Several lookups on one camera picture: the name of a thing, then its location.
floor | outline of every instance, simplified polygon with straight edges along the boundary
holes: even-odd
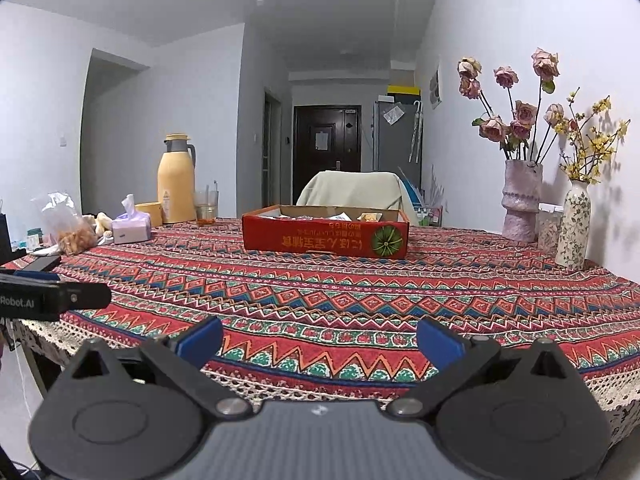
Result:
[[[41,402],[22,349],[9,352],[5,348],[0,370],[0,444],[12,460],[34,463],[27,429],[30,412],[34,413]],[[640,428],[619,444],[597,480],[640,480]]]

dark brown door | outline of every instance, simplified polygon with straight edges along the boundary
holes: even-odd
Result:
[[[319,171],[360,171],[360,106],[296,106],[293,203]]]

table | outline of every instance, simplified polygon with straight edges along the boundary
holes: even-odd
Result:
[[[246,251],[240,221],[225,219],[93,248],[64,258],[56,272],[113,291],[106,309],[17,323],[30,348],[59,364],[87,337],[133,346],[215,314],[224,343],[203,371],[254,404],[388,402],[437,373],[414,334],[428,314],[507,346],[555,339],[607,410],[613,443],[640,422],[640,286],[594,264],[567,271],[499,235],[411,228],[406,260],[368,260]]]

pink vase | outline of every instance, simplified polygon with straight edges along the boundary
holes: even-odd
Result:
[[[542,164],[507,160],[502,206],[507,210],[502,236],[517,242],[536,241],[536,215],[542,189]]]

vase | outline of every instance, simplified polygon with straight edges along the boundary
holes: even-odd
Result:
[[[502,206],[507,210],[502,236],[516,242],[536,241],[536,216],[542,189],[542,164],[507,160]]]
[[[572,180],[571,189],[564,199],[564,216],[560,225],[556,264],[571,270],[584,268],[584,257],[587,253],[591,221],[588,185],[588,182]]]

